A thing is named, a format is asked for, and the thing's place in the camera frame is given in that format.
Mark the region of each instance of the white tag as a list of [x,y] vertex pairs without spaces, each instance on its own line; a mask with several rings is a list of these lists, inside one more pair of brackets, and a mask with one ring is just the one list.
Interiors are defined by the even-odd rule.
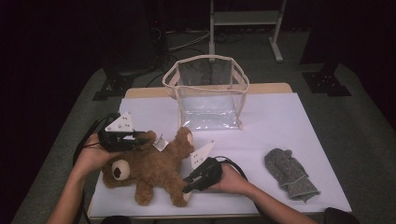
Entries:
[[191,153],[191,167],[192,169],[196,169],[199,165],[201,165],[209,155],[213,146],[215,145],[215,140],[212,140],[211,143],[206,144],[200,149]]
[[106,127],[107,132],[128,133],[134,131],[131,115],[126,112]]
[[163,135],[161,134],[161,137],[155,139],[155,142],[152,145],[155,146],[155,148],[157,148],[159,151],[163,151],[168,144],[169,143],[163,139]]

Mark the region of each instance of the white tabletop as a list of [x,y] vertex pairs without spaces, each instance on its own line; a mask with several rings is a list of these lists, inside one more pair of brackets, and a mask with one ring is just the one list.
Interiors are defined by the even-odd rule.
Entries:
[[[177,102],[169,97],[123,99],[121,114],[130,111],[137,131],[153,130],[172,141],[178,129]],[[210,157],[225,156],[238,164],[250,182],[282,203],[303,213],[323,212],[327,207],[351,211],[297,93],[249,94],[242,112],[243,130],[193,132],[195,148],[215,140]],[[263,157],[273,148],[292,150],[309,179],[321,192],[307,203],[292,201],[264,167]],[[182,178],[191,172],[183,162]],[[89,210],[91,218],[128,217],[229,217],[257,215],[254,204],[239,195],[194,191],[187,207],[172,205],[168,194],[154,189],[148,206],[134,201],[134,186],[107,189],[99,176]]]

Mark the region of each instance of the white shelf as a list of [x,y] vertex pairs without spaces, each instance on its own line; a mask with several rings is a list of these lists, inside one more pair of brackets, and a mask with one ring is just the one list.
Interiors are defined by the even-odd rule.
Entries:
[[278,15],[278,10],[215,12],[214,25],[276,24]]

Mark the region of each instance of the person's left hand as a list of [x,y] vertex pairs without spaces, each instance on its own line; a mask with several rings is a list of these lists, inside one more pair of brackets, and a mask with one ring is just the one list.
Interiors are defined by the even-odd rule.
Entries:
[[76,161],[73,170],[77,170],[81,175],[87,175],[88,173],[101,169],[106,162],[110,161],[112,158],[119,156],[122,152],[108,152],[99,143],[99,138],[97,134],[92,134]]

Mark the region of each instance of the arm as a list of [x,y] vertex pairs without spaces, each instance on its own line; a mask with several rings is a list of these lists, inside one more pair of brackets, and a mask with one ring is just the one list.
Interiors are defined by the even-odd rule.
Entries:
[[266,215],[281,224],[316,223],[309,217],[288,207],[253,184],[247,182],[231,165],[222,164],[222,170],[223,176],[220,182],[210,187],[211,189],[220,189],[228,193],[245,195],[257,204]]
[[[86,146],[98,143],[97,134],[91,135]],[[59,201],[56,203],[47,223],[72,223],[82,197],[82,191],[88,174],[102,168],[110,159],[120,153],[109,153],[100,145],[85,147],[78,156]]]

